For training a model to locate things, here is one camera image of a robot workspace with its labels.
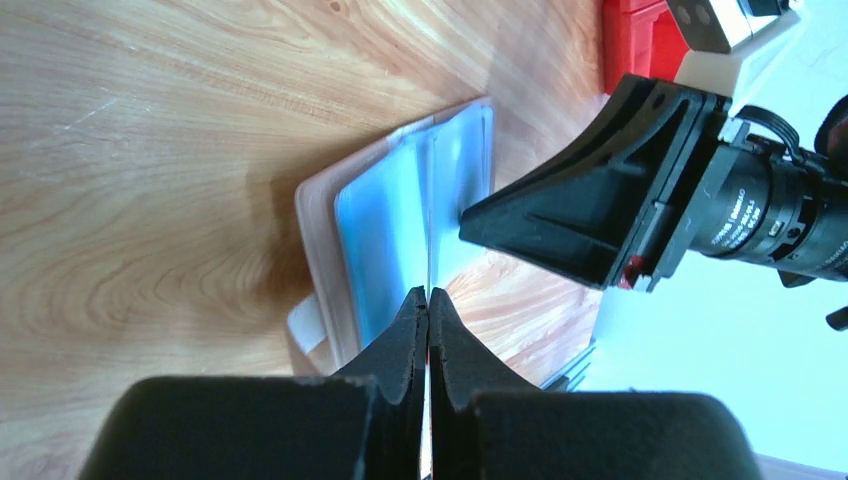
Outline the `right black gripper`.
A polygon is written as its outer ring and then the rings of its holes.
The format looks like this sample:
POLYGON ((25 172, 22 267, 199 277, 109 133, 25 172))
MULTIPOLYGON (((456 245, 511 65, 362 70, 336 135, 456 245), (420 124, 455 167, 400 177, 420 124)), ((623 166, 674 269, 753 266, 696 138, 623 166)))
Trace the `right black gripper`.
POLYGON ((741 131, 727 97, 626 75, 587 128, 467 208, 462 240, 582 285, 650 290, 686 250, 772 268, 785 285, 847 279, 847 151, 741 131))

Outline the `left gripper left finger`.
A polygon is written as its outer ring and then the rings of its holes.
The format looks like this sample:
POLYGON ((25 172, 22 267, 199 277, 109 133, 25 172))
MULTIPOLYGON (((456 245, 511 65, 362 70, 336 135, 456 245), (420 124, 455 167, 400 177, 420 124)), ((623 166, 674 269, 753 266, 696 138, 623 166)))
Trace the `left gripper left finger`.
POLYGON ((84 479, 416 479, 429 318, 411 289, 329 376, 159 376, 107 417, 84 479))

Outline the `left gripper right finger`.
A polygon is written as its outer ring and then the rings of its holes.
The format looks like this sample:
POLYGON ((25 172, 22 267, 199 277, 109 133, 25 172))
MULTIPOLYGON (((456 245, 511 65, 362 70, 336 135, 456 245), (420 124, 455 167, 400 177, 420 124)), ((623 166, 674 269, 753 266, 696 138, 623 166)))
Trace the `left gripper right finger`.
POLYGON ((735 417, 686 393, 563 393, 526 381, 473 335, 448 293, 429 307, 437 479, 757 479, 735 417))

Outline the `VIP black credit card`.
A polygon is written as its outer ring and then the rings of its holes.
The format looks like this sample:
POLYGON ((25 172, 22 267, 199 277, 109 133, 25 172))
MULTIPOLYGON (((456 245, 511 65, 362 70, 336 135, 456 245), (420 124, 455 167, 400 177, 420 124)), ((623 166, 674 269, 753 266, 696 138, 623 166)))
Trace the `VIP black credit card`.
POLYGON ((429 134, 427 139, 427 153, 426 153, 426 210, 425 210, 425 239, 426 239, 426 266, 427 266, 427 278, 426 278, 426 288, 425 295, 426 300, 429 303, 431 298, 431 292, 433 287, 433 152, 434 152, 434 134, 429 134))

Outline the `beige card holder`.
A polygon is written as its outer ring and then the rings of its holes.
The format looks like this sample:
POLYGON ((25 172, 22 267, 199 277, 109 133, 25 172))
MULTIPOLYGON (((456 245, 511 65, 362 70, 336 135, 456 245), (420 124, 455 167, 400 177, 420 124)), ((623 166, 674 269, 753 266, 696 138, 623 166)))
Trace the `beige card holder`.
POLYGON ((495 107, 484 96, 413 121, 303 181, 296 218, 313 292, 287 329, 307 371, 336 370, 392 322, 407 292, 426 288, 426 153, 433 152, 433 287, 480 256, 459 219, 494 181, 495 107))

